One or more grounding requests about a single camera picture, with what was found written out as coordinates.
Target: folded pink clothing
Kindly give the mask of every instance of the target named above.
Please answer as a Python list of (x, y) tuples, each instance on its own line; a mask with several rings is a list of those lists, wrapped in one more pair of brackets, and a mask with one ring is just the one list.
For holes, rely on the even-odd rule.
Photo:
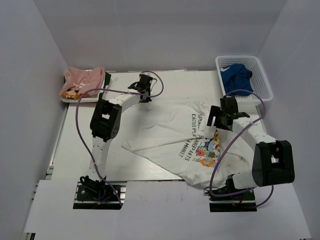
[[(105, 68), (102, 66), (92, 69), (91, 71), (85, 71), (70, 66), (69, 70), (64, 74), (65, 84), (63, 85), (60, 95), (67, 98), (67, 92), (75, 91), (78, 96), (81, 96), (84, 92), (90, 89), (101, 88), (105, 76)], [(98, 93), (99, 91), (91, 91), (88, 95), (95, 96)]]

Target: white backdrop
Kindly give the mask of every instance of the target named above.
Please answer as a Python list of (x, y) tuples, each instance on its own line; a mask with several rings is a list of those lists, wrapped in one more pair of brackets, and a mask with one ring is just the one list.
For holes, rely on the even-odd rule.
[(267, 131), (290, 141), (294, 189), (312, 239), (320, 239), (320, 1), (288, 0), (258, 57), (273, 90)]
[(17, 240), (61, 123), (67, 64), (32, 0), (1, 1), (0, 29), (0, 238)]
[(71, 66), (213, 70), (258, 54), (286, 0), (34, 0)]

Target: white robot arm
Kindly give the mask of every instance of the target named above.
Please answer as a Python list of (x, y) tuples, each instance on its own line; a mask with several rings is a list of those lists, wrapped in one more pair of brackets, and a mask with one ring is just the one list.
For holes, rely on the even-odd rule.
[(121, 115), (135, 104), (151, 101), (152, 81), (152, 77), (140, 74), (139, 81), (128, 87), (130, 92), (127, 94), (121, 94), (110, 100), (100, 99), (97, 102), (90, 122), (94, 160), (90, 160), (86, 176), (80, 177), (82, 188), (85, 190), (84, 198), (95, 200), (105, 195), (106, 185), (101, 180), (106, 178), (108, 152), (112, 140), (119, 132)]
[(230, 175), (226, 180), (227, 191), (232, 193), (242, 189), (292, 183), (295, 171), (291, 144), (269, 136), (256, 124), (244, 131), (253, 121), (247, 113), (238, 111), (235, 97), (221, 98), (220, 105), (211, 106), (207, 126), (212, 125), (215, 117), (214, 126), (236, 134), (242, 133), (242, 139), (254, 151), (252, 169)]

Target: white plastic basket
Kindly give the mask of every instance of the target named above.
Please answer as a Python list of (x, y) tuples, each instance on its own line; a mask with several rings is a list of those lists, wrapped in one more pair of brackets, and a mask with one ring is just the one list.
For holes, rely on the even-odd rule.
[[(217, 56), (215, 58), (215, 64), (223, 95), (226, 94), (226, 91), (222, 82), (220, 68), (227, 67), (232, 64), (243, 64), (248, 70), (252, 71), (250, 84), (253, 91), (258, 94), (258, 96), (261, 97), (264, 102), (271, 101), (274, 97), (265, 71), (257, 57), (248, 55)], [(252, 94), (249, 96), (236, 95), (235, 98), (239, 106), (257, 106), (260, 104), (260, 100)]]

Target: white t-shirt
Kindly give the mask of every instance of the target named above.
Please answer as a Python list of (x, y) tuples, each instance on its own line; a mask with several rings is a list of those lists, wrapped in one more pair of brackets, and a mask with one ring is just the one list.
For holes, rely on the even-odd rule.
[[(235, 134), (218, 129), (217, 139), (217, 129), (206, 126), (211, 106), (199, 100), (155, 100), (141, 105), (138, 134), (122, 147), (191, 185), (207, 187), (219, 154)], [(239, 138), (219, 165), (213, 186), (224, 187), (228, 175), (249, 170), (252, 161), (253, 151)]]

